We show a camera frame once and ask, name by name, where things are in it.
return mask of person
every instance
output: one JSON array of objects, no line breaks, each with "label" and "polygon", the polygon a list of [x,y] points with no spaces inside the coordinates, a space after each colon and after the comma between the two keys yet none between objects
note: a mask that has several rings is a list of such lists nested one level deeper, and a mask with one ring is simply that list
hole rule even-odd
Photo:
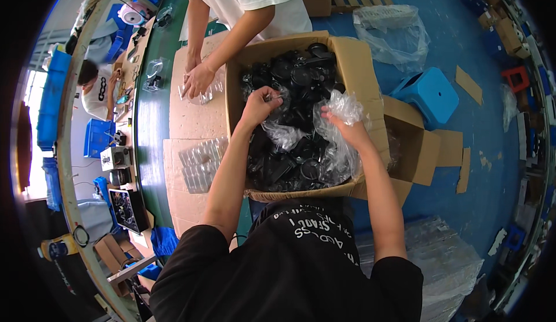
[{"label": "person", "polygon": [[103,121],[112,120],[121,75],[121,68],[112,70],[110,64],[98,68],[92,61],[83,60],[77,85],[81,87],[81,103],[88,114]]},{"label": "person", "polygon": [[[265,102],[267,96],[273,100]],[[166,321],[419,321],[423,276],[407,260],[404,222],[390,178],[362,122],[323,108],[361,156],[375,263],[359,267],[342,199],[268,204],[231,252],[244,197],[251,133],[282,104],[269,87],[253,92],[216,172],[204,219],[188,229],[154,284],[150,307]]]},{"label": "person", "polygon": [[[211,8],[230,33],[202,62]],[[249,42],[312,31],[303,0],[189,0],[187,15],[189,39],[182,95],[191,99],[204,94],[216,71]]]}]

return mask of hand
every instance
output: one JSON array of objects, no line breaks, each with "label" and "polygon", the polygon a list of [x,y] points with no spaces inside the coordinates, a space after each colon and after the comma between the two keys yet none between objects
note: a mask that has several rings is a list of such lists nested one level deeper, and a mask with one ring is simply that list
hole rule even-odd
[{"label": "hand", "polygon": [[109,88],[114,89],[116,86],[116,82],[120,79],[120,76],[122,75],[122,69],[118,68],[115,69],[114,72],[112,73],[112,75],[110,75],[110,78],[108,79],[108,85],[110,86]]},{"label": "hand", "polygon": [[193,99],[207,91],[208,86],[214,80],[215,71],[212,71],[206,63],[202,62],[195,66],[187,76],[185,92],[190,99]]},{"label": "hand", "polygon": [[[272,100],[265,102],[266,98],[271,98]],[[283,102],[278,90],[268,86],[255,90],[247,99],[247,104],[238,125],[241,124],[249,130],[254,130],[257,125],[261,124],[268,117],[270,112]]]},{"label": "hand", "polygon": [[187,54],[187,58],[185,59],[185,72],[184,72],[184,85],[187,83],[187,79],[189,78],[189,73],[195,66],[201,64],[201,55],[200,54]]},{"label": "hand", "polygon": [[334,116],[332,112],[329,112],[328,107],[323,106],[321,110],[323,110],[323,112],[320,116],[322,118],[327,118],[330,123],[334,124],[338,130],[340,130],[342,137],[347,141],[347,143],[352,145],[358,152],[361,152],[361,150],[369,147],[369,145],[373,147],[369,133],[367,133],[365,125],[362,121],[349,126],[340,118]]}]

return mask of blue towel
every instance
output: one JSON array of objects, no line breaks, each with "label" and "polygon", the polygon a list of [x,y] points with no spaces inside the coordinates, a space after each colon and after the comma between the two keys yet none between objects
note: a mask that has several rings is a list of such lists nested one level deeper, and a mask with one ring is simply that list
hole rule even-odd
[{"label": "blue towel", "polygon": [[177,239],[176,232],[172,228],[155,227],[151,233],[152,249],[157,257],[169,256],[176,249]]}]

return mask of red plastic stool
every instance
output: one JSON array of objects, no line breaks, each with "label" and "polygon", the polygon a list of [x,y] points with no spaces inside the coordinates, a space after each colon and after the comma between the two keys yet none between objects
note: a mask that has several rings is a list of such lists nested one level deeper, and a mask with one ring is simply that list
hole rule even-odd
[{"label": "red plastic stool", "polygon": [[529,86],[529,77],[527,76],[527,70],[524,66],[519,66],[515,68],[509,68],[500,73],[502,77],[505,77],[510,85],[511,90],[517,93]]}]

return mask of pink desk fan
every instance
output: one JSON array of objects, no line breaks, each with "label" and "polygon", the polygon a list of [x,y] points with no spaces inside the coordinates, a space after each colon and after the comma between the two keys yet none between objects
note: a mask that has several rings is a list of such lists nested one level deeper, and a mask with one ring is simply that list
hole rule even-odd
[{"label": "pink desk fan", "polygon": [[150,14],[147,7],[143,6],[141,2],[128,1],[118,11],[118,17],[120,17],[125,24],[139,27],[149,19]]}]

